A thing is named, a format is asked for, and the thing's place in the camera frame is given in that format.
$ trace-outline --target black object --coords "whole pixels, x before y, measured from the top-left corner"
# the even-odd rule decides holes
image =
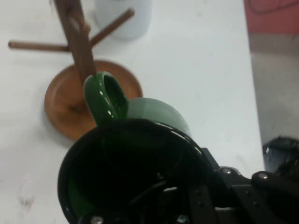
[[[127,143],[128,134],[142,141]],[[247,179],[219,167],[187,135],[143,119],[90,131],[58,177],[71,224],[294,224],[298,192],[299,182],[284,176],[263,171]]]
[[[263,146],[266,171],[299,182],[299,140],[278,137]]]

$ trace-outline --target wooden post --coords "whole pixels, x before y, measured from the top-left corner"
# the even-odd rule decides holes
[[[82,19],[78,21],[78,18],[84,19],[81,2],[80,0],[55,0],[55,5],[69,43],[69,50],[73,55],[81,80],[84,82],[88,76],[96,74],[97,70],[93,61],[88,32],[86,32],[89,26],[82,25]],[[79,29],[73,24],[71,18],[78,22]]]

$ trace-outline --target white table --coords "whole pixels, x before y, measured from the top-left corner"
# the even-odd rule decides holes
[[[148,33],[107,38],[95,58],[124,64],[146,97],[175,107],[194,140],[220,165],[250,177],[263,169],[246,21],[241,0],[156,0]],[[93,2],[85,16],[98,31]],[[44,109],[53,77],[70,54],[11,51],[9,39],[66,43],[48,0],[5,1],[0,9],[0,221],[60,224],[57,174],[72,141],[56,132]]]

